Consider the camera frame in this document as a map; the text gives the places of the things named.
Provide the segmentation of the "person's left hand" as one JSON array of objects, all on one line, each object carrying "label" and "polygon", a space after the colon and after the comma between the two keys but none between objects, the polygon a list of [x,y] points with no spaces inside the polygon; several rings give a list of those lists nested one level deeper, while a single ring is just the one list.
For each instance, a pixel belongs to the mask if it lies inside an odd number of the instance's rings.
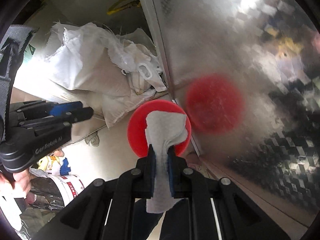
[{"label": "person's left hand", "polygon": [[29,169],[13,173],[13,182],[1,172],[1,196],[13,198],[26,198],[31,189],[31,176]]}]

